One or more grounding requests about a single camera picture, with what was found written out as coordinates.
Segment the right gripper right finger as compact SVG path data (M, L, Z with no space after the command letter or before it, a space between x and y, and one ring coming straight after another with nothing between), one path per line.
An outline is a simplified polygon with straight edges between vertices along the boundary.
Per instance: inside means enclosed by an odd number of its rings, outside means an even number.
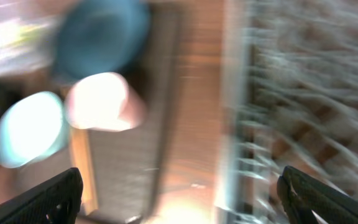
M292 166L278 178L277 194L291 224L318 224L315 215L327 223L358 223L358 201Z

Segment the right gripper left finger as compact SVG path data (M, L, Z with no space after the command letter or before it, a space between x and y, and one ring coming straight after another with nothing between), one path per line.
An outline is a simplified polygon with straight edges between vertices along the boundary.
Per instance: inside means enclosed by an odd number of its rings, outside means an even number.
M0 204L0 224L74 224L83 180L76 167Z

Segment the yellow green snack wrapper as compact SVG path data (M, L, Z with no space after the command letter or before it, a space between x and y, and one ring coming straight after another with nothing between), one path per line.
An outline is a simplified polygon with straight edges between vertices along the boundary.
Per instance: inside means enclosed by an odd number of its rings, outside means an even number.
M40 24L24 24L15 26L11 31L10 47L22 47L38 44L47 34L48 27Z

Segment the light blue bowl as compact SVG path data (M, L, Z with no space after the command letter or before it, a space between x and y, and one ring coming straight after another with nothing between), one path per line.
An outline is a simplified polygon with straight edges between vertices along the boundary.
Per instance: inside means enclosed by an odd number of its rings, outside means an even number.
M68 144L69 129L57 94L21 99L0 119L0 165L12 169L50 157Z

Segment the pink plastic cup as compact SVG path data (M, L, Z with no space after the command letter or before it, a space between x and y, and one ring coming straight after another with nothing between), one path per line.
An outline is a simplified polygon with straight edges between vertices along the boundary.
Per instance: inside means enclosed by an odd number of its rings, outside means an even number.
M77 129L121 132L141 125L147 108L118 73L98 73L76 82L65 98L68 122Z

